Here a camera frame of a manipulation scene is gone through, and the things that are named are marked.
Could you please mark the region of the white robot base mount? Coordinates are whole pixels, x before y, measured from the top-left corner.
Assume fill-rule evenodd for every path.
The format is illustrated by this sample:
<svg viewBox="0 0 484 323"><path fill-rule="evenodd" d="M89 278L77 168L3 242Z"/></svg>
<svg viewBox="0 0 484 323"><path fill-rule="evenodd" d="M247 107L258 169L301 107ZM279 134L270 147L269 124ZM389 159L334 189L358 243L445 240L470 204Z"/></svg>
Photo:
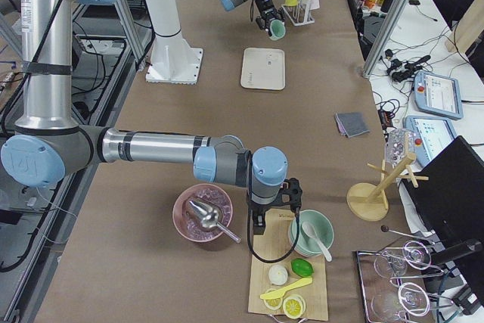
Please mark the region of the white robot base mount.
<svg viewBox="0 0 484 323"><path fill-rule="evenodd" d="M176 1L145 1L155 35L146 80L196 84L203 50L192 48L182 35Z"/></svg>

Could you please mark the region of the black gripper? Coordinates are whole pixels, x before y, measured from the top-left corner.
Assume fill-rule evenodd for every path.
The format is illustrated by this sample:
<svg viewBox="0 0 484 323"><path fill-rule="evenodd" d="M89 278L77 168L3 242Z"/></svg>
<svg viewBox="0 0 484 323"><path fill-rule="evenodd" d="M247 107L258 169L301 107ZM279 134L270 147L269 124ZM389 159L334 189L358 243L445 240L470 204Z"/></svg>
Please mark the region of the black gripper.
<svg viewBox="0 0 484 323"><path fill-rule="evenodd" d="M281 206L282 199L276 198L274 201L267 204L259 204L249 199L247 203L248 203L249 217L252 221L253 234L263 235L266 227L266 223L265 223L266 212L269 211L271 208Z"/></svg>
<svg viewBox="0 0 484 323"><path fill-rule="evenodd" d="M285 27L285 14L283 8L277 9L272 0L254 0L259 11L259 16L256 18L256 24L261 29L271 33L270 23L276 19L278 27Z"/></svg>

